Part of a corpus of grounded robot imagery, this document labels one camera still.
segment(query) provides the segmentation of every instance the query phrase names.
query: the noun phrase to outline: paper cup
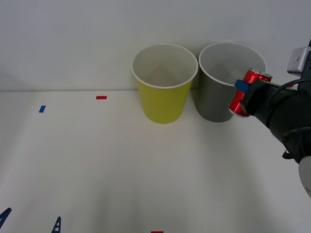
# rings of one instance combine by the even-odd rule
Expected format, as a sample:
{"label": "paper cup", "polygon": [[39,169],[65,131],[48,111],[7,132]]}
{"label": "paper cup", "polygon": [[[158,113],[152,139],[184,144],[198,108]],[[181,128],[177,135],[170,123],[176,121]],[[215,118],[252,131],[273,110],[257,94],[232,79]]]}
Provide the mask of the paper cup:
{"label": "paper cup", "polygon": [[264,58],[252,48],[239,43],[214,43],[199,55],[200,78],[196,109],[213,122],[232,118],[229,105],[236,93],[234,83],[243,79],[249,68],[266,72]]}
{"label": "paper cup", "polygon": [[195,56],[179,45],[159,44],[139,52],[132,73],[145,115],[161,124],[178,119],[197,72]]}

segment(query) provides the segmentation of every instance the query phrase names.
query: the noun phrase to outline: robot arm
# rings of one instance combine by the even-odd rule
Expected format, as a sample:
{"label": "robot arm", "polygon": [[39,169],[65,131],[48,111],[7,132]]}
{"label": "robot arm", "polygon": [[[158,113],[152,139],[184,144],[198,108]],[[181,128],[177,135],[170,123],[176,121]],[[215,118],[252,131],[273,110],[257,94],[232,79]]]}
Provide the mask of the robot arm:
{"label": "robot arm", "polygon": [[[247,87],[239,80],[236,87],[244,93],[242,109],[285,146],[283,158],[299,164],[301,182],[311,197],[311,42],[293,51],[287,71],[300,79],[282,86],[257,80]],[[296,83],[297,90],[287,88]]]}

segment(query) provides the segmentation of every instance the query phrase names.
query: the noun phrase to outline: white cup rim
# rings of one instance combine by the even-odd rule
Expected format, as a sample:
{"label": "white cup rim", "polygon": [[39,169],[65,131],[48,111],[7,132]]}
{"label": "white cup rim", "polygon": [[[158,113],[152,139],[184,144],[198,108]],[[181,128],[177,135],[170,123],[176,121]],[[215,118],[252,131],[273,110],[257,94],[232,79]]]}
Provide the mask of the white cup rim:
{"label": "white cup rim", "polygon": [[242,46],[242,47],[245,47],[245,48],[247,48],[247,49],[249,49],[249,50],[251,50],[251,51],[253,51],[254,53],[256,53],[262,60],[263,60],[263,62],[264,62],[264,65],[265,65],[265,70],[263,70],[263,72],[266,72],[266,70],[267,70],[267,63],[266,63],[266,60],[263,58],[263,56],[259,53],[259,52],[257,52],[256,50],[254,50],[252,47],[249,47],[249,46],[247,46],[247,45],[244,45],[244,44],[241,44],[241,43],[238,43],[238,42],[216,42],[216,43],[212,43],[212,44],[210,44],[210,45],[207,45],[201,52],[200,52],[200,55],[199,55],[199,65],[200,65],[200,68],[201,68],[201,70],[207,75],[207,76],[209,76],[211,79],[213,79],[214,81],[216,81],[216,82],[218,82],[218,83],[221,83],[221,84],[223,84],[223,85],[226,85],[226,86],[234,86],[234,84],[232,84],[232,83],[226,83],[226,82],[223,82],[223,81],[220,81],[220,80],[218,80],[218,79],[216,79],[215,77],[213,77],[212,75],[210,75],[204,68],[203,68],[203,66],[202,66],[202,63],[201,63],[201,56],[202,56],[202,54],[203,54],[203,52],[206,50],[206,49],[208,49],[208,48],[210,48],[210,47],[212,47],[212,46],[214,46],[214,45],[218,45],[218,44],[235,44],[235,45],[240,45],[240,46]]}
{"label": "white cup rim", "polygon": [[[195,60],[195,65],[196,65],[196,67],[195,67],[195,72],[194,72],[194,74],[191,76],[191,78],[189,78],[187,81],[185,81],[185,82],[183,82],[183,83],[181,83],[181,84],[175,85],[175,86],[155,86],[155,85],[146,83],[145,81],[141,80],[141,79],[136,75],[136,73],[134,72],[134,68],[133,68],[134,60],[136,59],[136,57],[138,56],[138,54],[139,54],[140,52],[142,52],[142,51],[144,51],[144,50],[146,50],[146,49],[148,49],[148,48],[151,48],[151,47],[154,47],[154,46],[158,46],[158,45],[176,46],[176,47],[179,47],[179,48],[185,50],[186,52],[188,52],[188,53],[194,58],[194,60]],[[176,45],[176,44],[171,44],[171,43],[161,43],[161,44],[155,44],[155,45],[151,45],[151,46],[145,47],[144,49],[142,49],[142,50],[140,50],[138,53],[136,53],[136,55],[134,56],[132,65],[131,65],[132,74],[135,76],[135,78],[136,78],[139,82],[141,82],[141,83],[143,83],[143,84],[145,84],[145,85],[147,85],[147,86],[149,86],[149,87],[153,87],[153,88],[157,88],[157,89],[173,89],[173,88],[177,88],[177,87],[184,86],[184,85],[186,85],[187,83],[191,82],[191,81],[194,79],[194,77],[195,77],[196,74],[198,73],[198,70],[199,70],[199,64],[198,64],[198,60],[196,59],[196,57],[194,56],[194,54],[193,54],[190,50],[186,49],[185,47],[182,47],[182,46]]]}

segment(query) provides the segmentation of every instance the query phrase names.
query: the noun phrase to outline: soda can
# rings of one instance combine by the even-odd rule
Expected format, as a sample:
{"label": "soda can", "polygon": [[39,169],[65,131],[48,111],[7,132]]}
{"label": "soda can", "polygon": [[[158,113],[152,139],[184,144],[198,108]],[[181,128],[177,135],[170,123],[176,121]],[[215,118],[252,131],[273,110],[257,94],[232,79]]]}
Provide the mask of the soda can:
{"label": "soda can", "polygon": [[[271,79],[272,79],[272,76],[270,74],[267,74],[267,73],[261,72],[259,70],[250,68],[246,72],[246,74],[245,74],[245,76],[243,78],[243,82],[251,84],[251,83],[253,83],[254,81],[256,81],[258,79],[270,82]],[[236,116],[239,116],[239,117],[249,117],[249,114],[247,114],[246,112],[244,112],[242,110],[242,107],[241,107],[241,104],[240,104],[240,101],[243,99],[243,97],[244,97],[243,92],[238,90],[235,93],[235,96],[234,96],[234,98],[233,98],[233,100],[232,100],[232,102],[231,102],[231,104],[229,106],[229,111],[233,115],[236,115]]]}

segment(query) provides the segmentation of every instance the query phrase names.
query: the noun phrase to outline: blue plastic clip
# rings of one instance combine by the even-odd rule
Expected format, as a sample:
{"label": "blue plastic clip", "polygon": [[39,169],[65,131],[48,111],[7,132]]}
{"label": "blue plastic clip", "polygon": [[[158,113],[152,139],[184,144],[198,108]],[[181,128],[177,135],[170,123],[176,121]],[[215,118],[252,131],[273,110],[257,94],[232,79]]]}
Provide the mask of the blue plastic clip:
{"label": "blue plastic clip", "polygon": [[247,91],[247,89],[248,89],[248,84],[247,84],[247,83],[244,83],[244,82],[243,82],[242,80],[240,80],[240,79],[238,79],[238,80],[235,82],[234,86],[235,86],[238,90],[242,91],[244,94],[246,93],[246,91]]}
{"label": "blue plastic clip", "polygon": [[62,218],[58,217],[56,220],[56,223],[54,225],[54,228],[52,230],[52,233],[60,233],[60,226],[62,224]]}
{"label": "blue plastic clip", "polygon": [[0,215],[0,229],[2,227],[2,225],[4,224],[6,218],[9,216],[9,214],[11,213],[12,209],[11,208],[7,208],[1,215]]}

